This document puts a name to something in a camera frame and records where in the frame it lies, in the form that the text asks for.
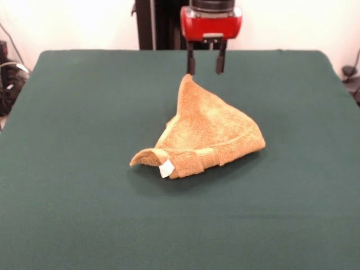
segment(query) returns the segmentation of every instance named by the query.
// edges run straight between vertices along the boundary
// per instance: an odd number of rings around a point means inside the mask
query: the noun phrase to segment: table surface
[[[196,52],[266,149],[177,181],[129,167],[181,51],[41,54],[0,135],[0,269],[360,269],[360,112],[316,51]]]

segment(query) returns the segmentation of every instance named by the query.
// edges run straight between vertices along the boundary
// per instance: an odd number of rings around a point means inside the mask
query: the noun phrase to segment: black cable
[[[12,37],[10,36],[10,34],[8,33],[8,31],[6,31],[6,29],[5,29],[4,26],[1,24],[1,22],[0,22],[0,28],[1,28],[1,29],[4,31],[4,33],[9,37],[10,42],[11,42],[13,48],[15,49],[17,56],[18,56],[19,59],[20,59],[20,62],[21,62],[23,65],[25,65],[25,64],[24,64],[24,60],[23,60],[23,58],[21,57],[21,55],[20,55],[20,53],[19,53],[19,50],[18,50],[17,47],[15,46],[14,40],[12,39]]]
[[[359,49],[358,55],[357,55],[357,57],[356,57],[356,61],[355,61],[355,65],[354,65],[355,68],[357,67],[357,65],[358,65],[358,63],[359,63],[359,58],[360,58],[360,49]]]

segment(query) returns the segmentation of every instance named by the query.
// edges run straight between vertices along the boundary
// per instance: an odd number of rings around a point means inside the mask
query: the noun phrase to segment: orange towel
[[[196,84],[181,81],[177,113],[154,148],[137,153],[130,166],[159,166],[174,179],[202,173],[265,148],[258,125],[243,112]]]

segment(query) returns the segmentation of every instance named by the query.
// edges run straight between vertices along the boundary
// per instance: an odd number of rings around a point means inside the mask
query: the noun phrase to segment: towel
[[[163,178],[183,178],[223,166],[265,148],[252,118],[183,77],[176,115],[166,124],[154,148],[137,153],[130,166],[157,166]]]

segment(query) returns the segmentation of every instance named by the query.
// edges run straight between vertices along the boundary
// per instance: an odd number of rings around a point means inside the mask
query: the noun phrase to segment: dark background object
[[[358,73],[357,65],[360,59],[360,49],[356,56],[355,64],[353,66],[344,66],[341,70],[344,76],[344,85],[349,93],[354,97],[356,103],[360,106],[360,76],[355,76]]]
[[[7,44],[0,40],[0,64],[9,62],[7,58]],[[0,117],[10,113],[27,78],[15,65],[4,66],[0,69]]]

